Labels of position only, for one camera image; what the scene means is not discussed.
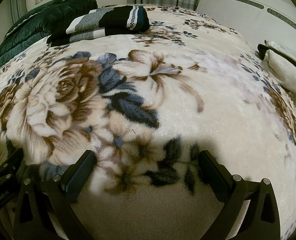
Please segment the white folded towel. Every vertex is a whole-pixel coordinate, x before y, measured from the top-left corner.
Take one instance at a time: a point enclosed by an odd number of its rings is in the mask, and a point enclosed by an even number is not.
[[[296,67],[272,50],[267,50],[262,67],[296,99]]]
[[[296,62],[296,51],[290,49],[289,47],[283,44],[277,44],[274,41],[265,40],[264,42],[265,42],[265,45],[268,46],[269,48],[272,48],[276,51],[281,52],[282,54],[288,56],[290,59]]]

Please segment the headboard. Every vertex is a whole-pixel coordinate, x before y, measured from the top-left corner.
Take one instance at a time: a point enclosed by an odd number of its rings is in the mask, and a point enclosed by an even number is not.
[[[200,0],[197,11],[234,28],[254,48],[268,40],[296,51],[296,8],[281,0]]]

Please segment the fleece blanket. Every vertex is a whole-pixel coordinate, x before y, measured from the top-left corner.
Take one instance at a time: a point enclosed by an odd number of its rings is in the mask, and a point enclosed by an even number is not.
[[[72,208],[95,239],[191,240],[222,209],[197,162],[209,150],[231,174],[270,179],[286,240],[296,227],[296,100],[238,31],[144,8],[145,33],[60,47],[46,37],[0,68],[0,164],[22,147],[18,180],[45,180],[92,150],[98,163]],[[14,205],[0,212],[10,234]]]
[[[61,46],[82,40],[110,35],[137,34],[149,29],[149,19],[143,6],[105,7],[74,19],[67,29],[52,34],[47,43]]]

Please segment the flower pattern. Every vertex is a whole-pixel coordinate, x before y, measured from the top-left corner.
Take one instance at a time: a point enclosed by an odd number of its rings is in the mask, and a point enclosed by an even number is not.
[[[192,197],[207,183],[199,152],[211,148],[219,159],[231,154],[230,167],[275,158],[278,174],[262,162],[253,172],[275,176],[279,190],[286,170],[286,186],[296,190],[291,93],[234,29],[182,8],[145,9],[144,33],[54,48],[45,38],[0,68],[0,164],[22,147],[21,175],[44,180],[89,149],[97,157],[89,183],[95,194],[182,185]],[[253,141],[256,147],[245,146]],[[282,205],[289,199],[279,201],[285,223],[292,223],[296,209],[288,215]]]

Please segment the blue leaf print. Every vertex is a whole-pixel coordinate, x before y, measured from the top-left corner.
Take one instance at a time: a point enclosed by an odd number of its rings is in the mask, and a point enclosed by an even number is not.
[[[294,137],[290,131],[288,131],[288,138],[296,146],[296,142],[295,142]]]
[[[110,65],[99,75],[99,93],[107,93],[110,90],[115,89],[118,85],[124,83],[126,80],[126,77],[123,77],[123,79],[121,79],[120,75]]]
[[[195,194],[195,176],[193,175],[190,167],[187,167],[186,173],[183,178],[183,184],[185,188],[189,191],[190,195]]]
[[[280,88],[278,87],[278,85],[273,84],[272,86],[275,88],[275,90],[276,90],[279,94],[281,94],[281,90],[280,90]]]
[[[179,180],[177,171],[172,164],[179,161],[181,157],[180,137],[174,138],[167,142],[163,147],[166,155],[162,161],[157,163],[157,171],[147,171],[144,175],[150,177],[150,184],[155,187],[174,184]]]
[[[120,61],[122,61],[122,60],[131,61],[130,57],[122,57],[122,58],[120,58],[119,60],[120,60]]]
[[[150,184],[155,187],[175,184],[179,180],[177,171],[171,166],[161,166],[156,172],[146,171],[144,175],[150,177]]]
[[[182,40],[176,39],[176,40],[172,40],[174,41],[176,44],[180,45],[180,46],[185,46],[185,43]]]
[[[21,78],[25,76],[25,72],[23,69],[17,70],[15,74],[8,80],[7,85],[10,83],[18,85],[21,81]]]
[[[118,83],[118,85],[115,87],[115,89],[119,90],[131,90],[136,92],[135,86],[132,84],[132,82],[123,82],[123,83]]]
[[[164,165],[172,165],[175,162],[179,161],[181,157],[181,138],[174,138],[166,143],[163,147],[163,150],[166,152],[165,158],[160,162]]]
[[[128,120],[144,123],[152,128],[159,127],[157,111],[142,108],[141,105],[144,103],[142,97],[128,92],[119,92],[112,96],[103,96],[103,98],[111,100],[108,109],[117,111]]]
[[[43,59],[43,57],[46,57],[48,54],[50,53],[50,51],[49,52],[46,52],[46,53],[44,53],[44,55],[42,55],[42,56],[40,56],[40,57],[38,57],[35,61],[34,61],[34,63],[37,63],[38,61],[40,61],[41,59]]]
[[[92,128],[92,126],[90,125],[90,126],[84,128],[84,130],[85,130],[86,132],[88,132],[88,133],[91,133],[92,130],[93,130],[93,128]]]
[[[263,82],[266,86],[268,86],[268,84],[264,80],[261,79],[261,82]]]
[[[105,53],[101,55],[97,61],[103,65],[107,65],[109,63],[115,62],[117,60],[117,56],[113,53]]]
[[[153,27],[163,26],[163,24],[164,24],[164,22],[158,22],[158,21],[154,21],[154,22],[151,23],[151,25],[152,25]]]
[[[78,51],[75,55],[73,55],[72,58],[83,58],[83,57],[90,58],[91,53],[89,51]]]
[[[187,37],[194,38],[194,39],[198,37],[197,35],[192,35],[192,33],[188,33],[186,31],[184,31],[183,34],[186,35]]]
[[[157,35],[157,34],[150,34],[150,35],[141,35],[142,37],[149,37],[149,38],[159,38],[159,39],[164,39],[164,40],[169,40],[169,38],[162,36],[162,35]]]
[[[176,29],[176,28],[174,28],[174,27],[171,27],[171,26],[166,26],[168,29],[170,29],[170,30],[174,30],[174,29]]]
[[[241,65],[242,68],[243,68],[244,70],[246,70],[247,72],[249,72],[249,73],[254,73],[254,72],[252,71],[252,69],[248,68],[246,65],[243,65],[243,64],[240,64],[240,65]]]
[[[22,59],[25,58],[25,57],[26,57],[26,52],[23,52],[22,54],[20,54],[20,55],[18,56],[18,58],[16,59],[16,62],[22,60]]]
[[[117,149],[120,149],[121,146],[123,145],[122,137],[119,135],[115,136],[115,138],[113,139],[113,144]]]
[[[63,46],[63,47],[55,47],[54,49],[65,49],[65,48],[69,47],[69,45],[70,45],[70,44],[65,45],[65,46]]]
[[[27,76],[25,77],[25,82],[27,82],[29,79],[34,79],[38,73],[39,73],[39,69],[35,68],[32,71],[30,71]]]

